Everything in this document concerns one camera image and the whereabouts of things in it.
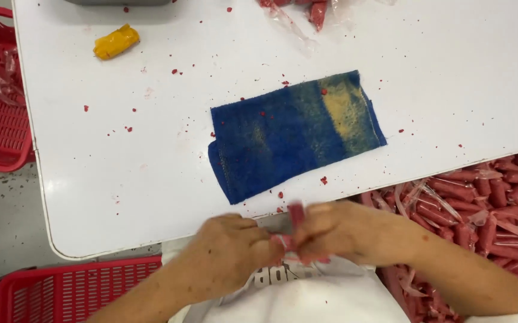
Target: blue towel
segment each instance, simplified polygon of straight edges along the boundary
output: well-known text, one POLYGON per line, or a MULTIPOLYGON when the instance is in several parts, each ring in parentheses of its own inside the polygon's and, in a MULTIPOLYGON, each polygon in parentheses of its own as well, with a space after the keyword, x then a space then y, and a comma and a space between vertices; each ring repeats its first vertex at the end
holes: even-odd
POLYGON ((209 161, 231 204, 386 145, 358 71, 215 107, 211 116, 209 161))

